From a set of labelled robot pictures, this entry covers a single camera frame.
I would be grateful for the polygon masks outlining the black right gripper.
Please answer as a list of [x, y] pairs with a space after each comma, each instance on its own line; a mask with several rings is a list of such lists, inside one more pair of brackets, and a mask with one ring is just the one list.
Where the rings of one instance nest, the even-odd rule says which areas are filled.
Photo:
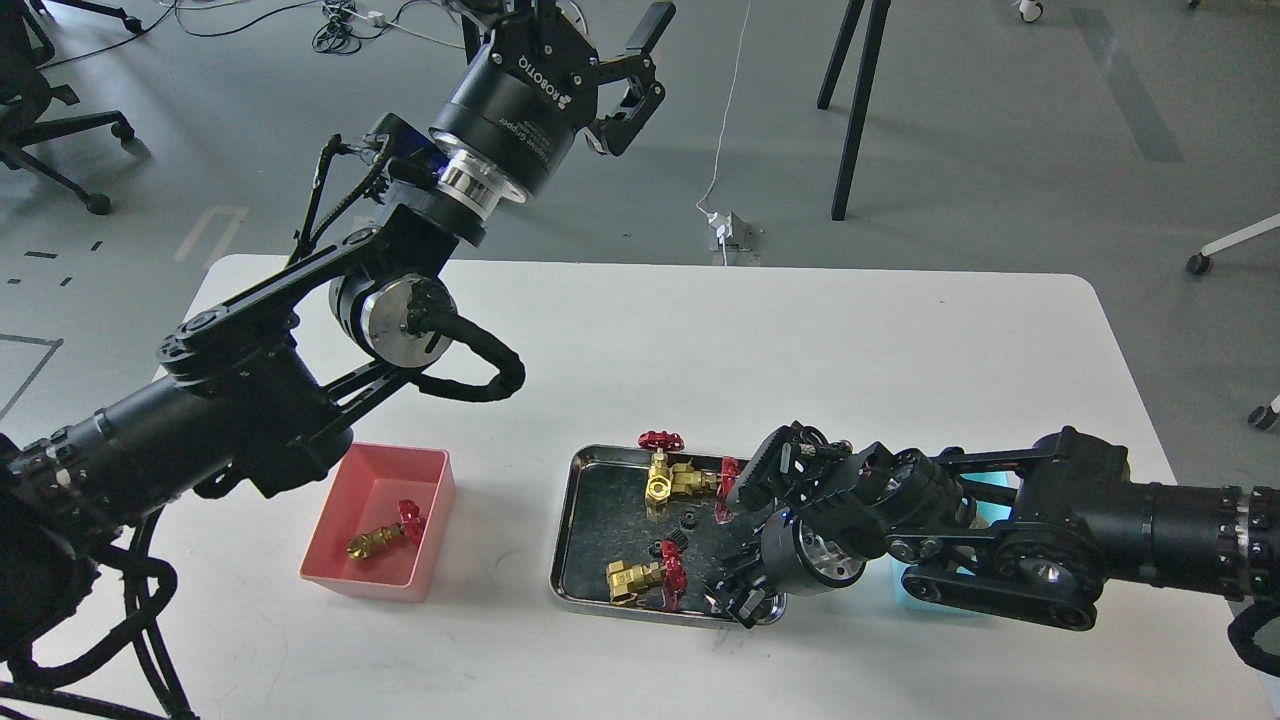
[[773, 512], [735, 553], [722, 559], [722, 582], [705, 582], [707, 602], [746, 629], [769, 614], [769, 598], [813, 596], [852, 585], [867, 560], [819, 536], [796, 512]]

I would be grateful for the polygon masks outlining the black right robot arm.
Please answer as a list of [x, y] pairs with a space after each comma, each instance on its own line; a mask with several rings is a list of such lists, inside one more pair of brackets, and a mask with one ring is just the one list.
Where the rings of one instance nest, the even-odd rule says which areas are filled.
[[1277, 674], [1277, 656], [1256, 642], [1277, 619], [1268, 487], [1139, 484], [1126, 448], [1071, 427], [1029, 448], [931, 456], [854, 451], [794, 423], [762, 443], [728, 502], [769, 511], [705, 583], [742, 626], [778, 594], [849, 587], [890, 556], [915, 600], [1071, 632], [1094, 625], [1110, 580], [1249, 600], [1229, 642], [1245, 665]]

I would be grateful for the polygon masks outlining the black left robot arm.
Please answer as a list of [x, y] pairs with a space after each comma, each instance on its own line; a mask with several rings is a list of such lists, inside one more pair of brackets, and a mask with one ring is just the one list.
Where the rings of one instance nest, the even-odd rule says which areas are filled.
[[142, 719], [68, 691], [131, 647], [163, 716], [193, 717], [157, 625], [178, 587], [150, 553], [163, 509], [188, 489], [324, 479], [353, 424], [406, 386], [471, 404], [524, 386], [516, 351], [460, 314], [440, 273], [577, 136], [625, 152], [666, 97], [652, 53], [676, 8], [652, 3], [612, 59], [554, 1], [451, 9], [468, 27], [451, 100], [425, 131], [385, 114], [357, 143], [330, 137], [280, 272], [179, 325], [148, 386], [26, 447], [3, 441], [4, 700]]

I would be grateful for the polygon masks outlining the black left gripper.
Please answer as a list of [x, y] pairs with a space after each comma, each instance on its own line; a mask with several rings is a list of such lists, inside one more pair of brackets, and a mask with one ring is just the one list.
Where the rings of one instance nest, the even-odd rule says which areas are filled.
[[[428, 137], [444, 156], [436, 190], [481, 222], [504, 200], [535, 197], [584, 128], [594, 152], [625, 154], [666, 97], [652, 51], [675, 18], [671, 1], [652, 3], [623, 51], [605, 61], [559, 8], [458, 13], [468, 67]], [[620, 105], [595, 119], [598, 83], [622, 79]]]

